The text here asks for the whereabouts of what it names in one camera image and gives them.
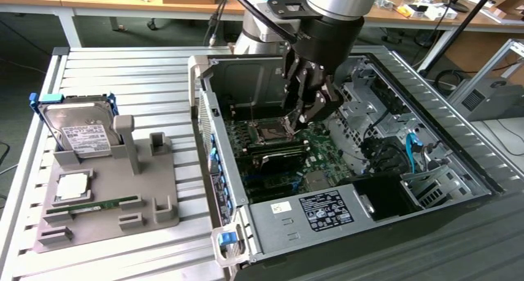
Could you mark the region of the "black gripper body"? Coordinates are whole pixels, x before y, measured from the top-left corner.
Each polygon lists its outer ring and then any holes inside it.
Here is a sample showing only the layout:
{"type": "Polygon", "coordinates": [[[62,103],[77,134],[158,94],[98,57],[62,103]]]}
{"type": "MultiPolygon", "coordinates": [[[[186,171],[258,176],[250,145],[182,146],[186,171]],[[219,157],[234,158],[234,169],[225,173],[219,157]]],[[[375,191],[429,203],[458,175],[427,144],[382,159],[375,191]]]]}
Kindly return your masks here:
{"type": "Polygon", "coordinates": [[[354,20],[334,20],[329,17],[307,18],[299,21],[291,44],[298,57],[334,71],[345,61],[363,26],[363,17],[354,20]]]}

